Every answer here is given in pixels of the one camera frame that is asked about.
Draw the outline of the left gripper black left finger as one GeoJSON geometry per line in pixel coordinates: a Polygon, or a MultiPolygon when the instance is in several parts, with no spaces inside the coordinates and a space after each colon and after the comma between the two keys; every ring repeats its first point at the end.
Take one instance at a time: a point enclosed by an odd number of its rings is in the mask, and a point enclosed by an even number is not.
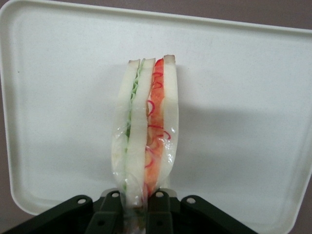
{"type": "Polygon", "coordinates": [[[123,208],[118,191],[104,191],[97,201],[77,195],[5,231],[6,234],[120,234],[123,208]]]}

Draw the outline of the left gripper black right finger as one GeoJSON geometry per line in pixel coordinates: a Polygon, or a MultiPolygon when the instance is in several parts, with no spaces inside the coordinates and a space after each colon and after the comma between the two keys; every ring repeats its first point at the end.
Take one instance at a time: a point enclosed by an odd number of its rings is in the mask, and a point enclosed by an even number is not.
{"type": "Polygon", "coordinates": [[[254,234],[256,231],[196,195],[182,200],[171,191],[148,199],[147,234],[254,234]]]}

